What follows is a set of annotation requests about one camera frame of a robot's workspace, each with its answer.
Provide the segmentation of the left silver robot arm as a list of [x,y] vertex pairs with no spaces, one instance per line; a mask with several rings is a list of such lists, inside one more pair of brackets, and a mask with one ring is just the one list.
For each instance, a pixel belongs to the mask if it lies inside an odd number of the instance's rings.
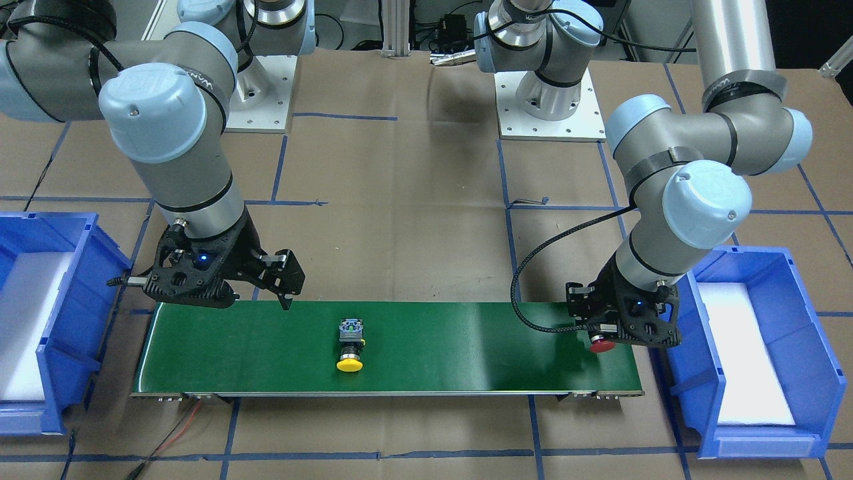
[[[658,95],[637,95],[618,106],[605,125],[618,164],[628,210],[640,221],[589,285],[567,283],[572,325],[533,324],[518,306],[518,280],[510,283],[516,316],[533,330],[585,331],[589,349],[615,343],[675,347],[676,284],[749,215],[746,177],[785,172],[801,164],[813,140],[805,114],[785,107],[787,81],[776,70],[764,1],[692,1],[692,24],[704,92],[701,113],[675,113]],[[475,24],[478,66],[484,72],[522,71],[518,100],[533,116],[562,95],[578,97],[591,49],[603,36],[597,12],[582,1],[496,1]]]

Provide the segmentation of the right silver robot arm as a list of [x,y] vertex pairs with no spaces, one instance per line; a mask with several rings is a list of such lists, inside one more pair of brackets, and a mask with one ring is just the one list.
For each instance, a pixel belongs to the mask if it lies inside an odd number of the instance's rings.
[[305,274],[269,255],[221,146],[240,72],[256,55],[314,51],[311,1],[181,1],[161,40],[118,41],[110,1],[17,1],[2,40],[2,112],[109,126],[167,220],[153,265],[116,285],[159,303],[230,307],[243,281],[283,309]]

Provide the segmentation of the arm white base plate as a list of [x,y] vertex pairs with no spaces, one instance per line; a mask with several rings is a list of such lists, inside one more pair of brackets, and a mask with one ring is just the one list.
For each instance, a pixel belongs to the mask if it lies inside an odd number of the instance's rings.
[[298,57],[254,57],[238,73],[227,133],[286,133]]
[[512,140],[596,142],[605,125],[589,70],[579,84],[547,85],[533,72],[494,74],[500,137]]

